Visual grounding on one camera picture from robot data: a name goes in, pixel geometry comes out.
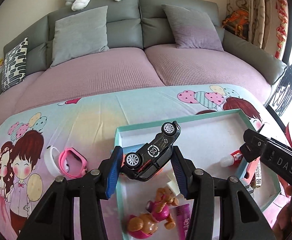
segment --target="white wheel rim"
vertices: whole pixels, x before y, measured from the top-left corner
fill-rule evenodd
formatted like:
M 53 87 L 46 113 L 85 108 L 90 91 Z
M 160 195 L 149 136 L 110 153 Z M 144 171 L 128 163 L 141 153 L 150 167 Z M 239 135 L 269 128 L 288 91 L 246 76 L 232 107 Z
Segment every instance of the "white wheel rim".
M 136 166 L 139 162 L 139 157 L 136 154 L 130 154 L 127 156 L 126 162 L 130 166 Z
M 164 131 L 166 132 L 166 133 L 173 133 L 174 132 L 174 126 L 171 124 L 171 123 L 167 123 L 167 124 L 165 124 L 164 125 Z

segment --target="yellow balloon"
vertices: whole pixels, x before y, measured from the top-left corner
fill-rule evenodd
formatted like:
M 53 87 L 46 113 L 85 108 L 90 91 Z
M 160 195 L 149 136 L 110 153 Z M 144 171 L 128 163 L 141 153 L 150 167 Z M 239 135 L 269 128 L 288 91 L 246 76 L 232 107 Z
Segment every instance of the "yellow balloon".
M 37 201 L 42 195 L 42 180 L 41 177 L 34 173 L 30 176 L 27 183 L 27 196 L 30 201 Z
M 33 116 L 30 118 L 29 122 L 28 122 L 29 127 L 33 127 L 33 125 L 35 124 L 35 122 L 36 122 L 40 117 L 41 117 L 41 113 L 37 113 L 37 114 L 33 115 Z
M 222 88 L 222 87 L 220 87 L 220 86 L 217 86 L 217 85 L 211 85 L 210 88 L 211 88 L 211 90 L 212 90 L 213 92 L 220 93 L 222 96 L 225 95 L 224 88 Z

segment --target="purple package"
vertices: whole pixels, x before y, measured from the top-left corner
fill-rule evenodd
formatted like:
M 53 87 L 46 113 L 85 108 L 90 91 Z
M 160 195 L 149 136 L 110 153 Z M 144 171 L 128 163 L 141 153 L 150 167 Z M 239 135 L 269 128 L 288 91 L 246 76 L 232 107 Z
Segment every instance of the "purple package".
M 178 206 L 175 209 L 177 214 L 177 229 L 179 239 L 185 240 L 190 223 L 189 204 Z

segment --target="human hand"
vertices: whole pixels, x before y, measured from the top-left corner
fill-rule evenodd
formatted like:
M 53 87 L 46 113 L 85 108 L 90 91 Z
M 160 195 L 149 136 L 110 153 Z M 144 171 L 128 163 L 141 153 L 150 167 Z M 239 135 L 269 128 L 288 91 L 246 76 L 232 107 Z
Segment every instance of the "human hand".
M 292 186 L 288 186 L 285 189 L 285 194 L 292 196 Z M 284 240 L 287 237 L 287 233 L 292 230 L 292 198 L 291 202 L 287 203 L 279 212 L 276 222 L 273 226 L 273 232 L 276 240 Z

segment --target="black toy car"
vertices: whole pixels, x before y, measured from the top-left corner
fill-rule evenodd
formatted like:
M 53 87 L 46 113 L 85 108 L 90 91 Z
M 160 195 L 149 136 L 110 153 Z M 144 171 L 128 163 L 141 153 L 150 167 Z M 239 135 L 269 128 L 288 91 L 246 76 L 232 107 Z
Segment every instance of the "black toy car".
M 121 173 L 130 179 L 147 181 L 164 167 L 171 159 L 173 143 L 181 133 L 181 128 L 174 121 L 164 123 L 161 130 L 150 143 L 146 143 L 136 153 L 125 156 Z

